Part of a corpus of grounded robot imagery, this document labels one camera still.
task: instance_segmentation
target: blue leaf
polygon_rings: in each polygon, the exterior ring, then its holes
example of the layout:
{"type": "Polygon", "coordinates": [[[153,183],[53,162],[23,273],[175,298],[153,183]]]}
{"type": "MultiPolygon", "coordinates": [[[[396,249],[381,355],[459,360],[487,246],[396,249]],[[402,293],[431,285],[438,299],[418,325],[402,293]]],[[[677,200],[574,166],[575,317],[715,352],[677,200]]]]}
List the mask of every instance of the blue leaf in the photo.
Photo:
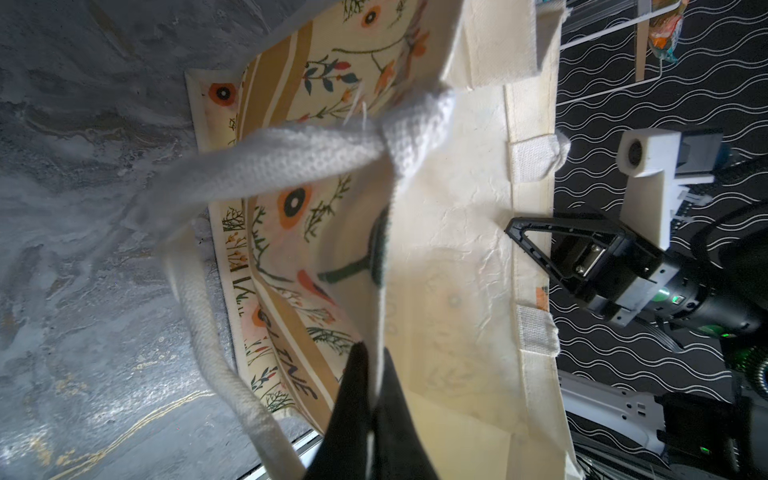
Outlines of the blue leaf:
{"type": "Polygon", "coordinates": [[[348,73],[346,75],[342,75],[341,76],[341,81],[343,81],[346,84],[356,83],[358,81],[357,80],[357,75],[355,75],[353,73],[348,73]]]}

